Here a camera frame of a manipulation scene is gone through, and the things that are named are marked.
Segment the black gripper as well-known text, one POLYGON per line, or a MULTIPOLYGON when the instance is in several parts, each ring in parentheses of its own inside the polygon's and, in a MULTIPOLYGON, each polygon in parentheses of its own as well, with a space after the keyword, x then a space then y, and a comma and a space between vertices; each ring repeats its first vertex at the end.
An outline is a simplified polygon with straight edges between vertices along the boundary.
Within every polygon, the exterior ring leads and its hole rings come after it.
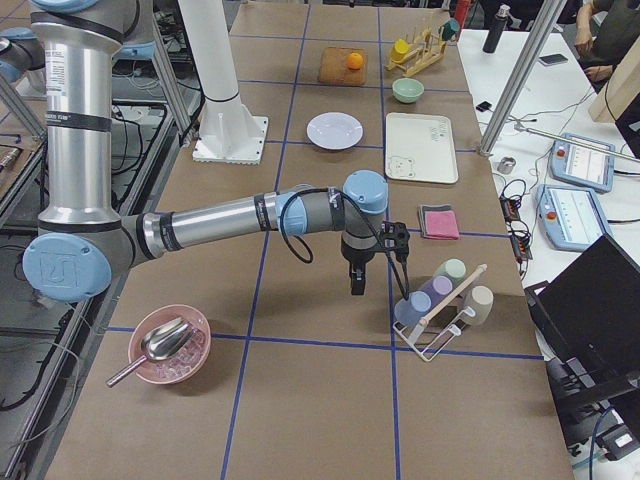
POLYGON ((367 264, 375 256, 375 238, 359 237, 349 232, 341 235, 341 253, 349 262, 350 293, 361 296, 365 292, 365 273, 367 264))

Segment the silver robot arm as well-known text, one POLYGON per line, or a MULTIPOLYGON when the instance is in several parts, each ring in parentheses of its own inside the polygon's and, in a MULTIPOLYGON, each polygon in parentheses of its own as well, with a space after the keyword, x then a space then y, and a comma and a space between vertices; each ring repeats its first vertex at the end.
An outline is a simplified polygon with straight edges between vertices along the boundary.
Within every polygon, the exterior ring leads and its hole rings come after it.
POLYGON ((387 253, 388 185, 373 171, 340 188, 262 193, 183 212, 122 216, 111 201, 112 62, 121 51, 157 52, 149 1, 35 1, 31 22, 45 50, 49 202, 23 270, 43 295, 81 302, 120 274, 178 251, 260 231, 284 238, 337 231, 351 291, 387 253))

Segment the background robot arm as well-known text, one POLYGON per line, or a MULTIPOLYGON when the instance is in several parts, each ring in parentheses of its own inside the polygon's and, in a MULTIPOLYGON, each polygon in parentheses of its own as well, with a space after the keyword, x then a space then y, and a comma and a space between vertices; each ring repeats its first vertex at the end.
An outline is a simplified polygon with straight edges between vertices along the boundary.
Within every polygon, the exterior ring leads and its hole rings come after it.
POLYGON ((34 89, 45 89, 44 48, 29 28, 1 31, 1 76, 9 83, 26 76, 34 89))

